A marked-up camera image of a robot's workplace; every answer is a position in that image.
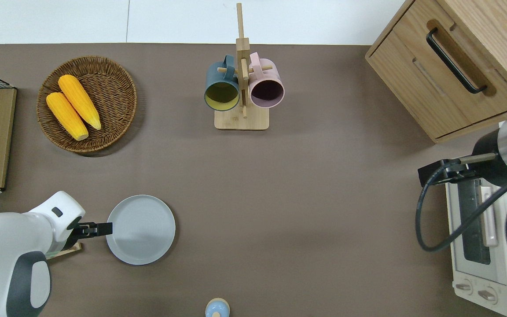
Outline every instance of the wooden cabinet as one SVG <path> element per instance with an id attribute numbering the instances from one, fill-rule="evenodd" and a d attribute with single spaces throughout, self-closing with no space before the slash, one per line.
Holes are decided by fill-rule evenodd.
<path id="1" fill-rule="evenodd" d="M 507 0 L 407 0 L 365 57 L 434 142 L 507 119 Z"/>

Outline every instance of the round plate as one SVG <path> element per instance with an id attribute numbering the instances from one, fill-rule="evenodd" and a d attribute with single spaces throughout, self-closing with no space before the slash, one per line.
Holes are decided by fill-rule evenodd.
<path id="1" fill-rule="evenodd" d="M 86 124 L 89 136 L 76 141 L 66 132 L 46 104 L 46 96 L 59 92 L 58 79 L 76 76 L 99 113 L 101 130 Z M 121 138 L 136 114 L 136 87 L 119 64 L 101 56 L 82 56 L 59 66 L 46 78 L 37 100 L 37 118 L 42 132 L 58 147 L 74 153 L 102 150 Z"/>
<path id="2" fill-rule="evenodd" d="M 167 205 L 153 196 L 136 195 L 121 201 L 109 215 L 113 234 L 107 244 L 121 261 L 145 265 L 162 257 L 175 237 L 175 219 Z"/>

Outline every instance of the oven knob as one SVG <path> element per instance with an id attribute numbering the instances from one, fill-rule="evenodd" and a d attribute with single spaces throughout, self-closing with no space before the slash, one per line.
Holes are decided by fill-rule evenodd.
<path id="1" fill-rule="evenodd" d="M 453 287 L 456 289 L 460 289 L 467 293 L 468 295 L 471 295 L 473 293 L 473 285 L 468 279 L 464 279 L 461 283 L 455 283 L 453 282 Z"/>
<path id="2" fill-rule="evenodd" d="M 478 295 L 491 302 L 493 305 L 498 303 L 498 295 L 496 295 L 496 291 L 492 287 L 487 287 L 485 290 L 478 291 Z"/>

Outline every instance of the oven window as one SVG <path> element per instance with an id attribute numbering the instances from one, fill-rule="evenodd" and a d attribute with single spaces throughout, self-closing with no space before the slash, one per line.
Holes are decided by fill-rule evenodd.
<path id="1" fill-rule="evenodd" d="M 472 179 L 457 184 L 461 219 L 468 219 L 481 201 L 481 180 Z M 481 217 L 463 232 L 463 252 L 465 259 L 480 264 L 490 264 L 490 249 L 482 242 Z"/>

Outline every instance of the oven door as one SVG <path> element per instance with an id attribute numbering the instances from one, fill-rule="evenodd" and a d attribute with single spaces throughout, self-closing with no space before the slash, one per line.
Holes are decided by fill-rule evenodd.
<path id="1" fill-rule="evenodd" d="M 498 187 L 484 179 L 462 181 L 447 186 L 449 230 L 467 219 Z M 489 207 L 453 242 L 455 270 L 507 285 L 503 227 L 507 214 L 507 194 Z"/>

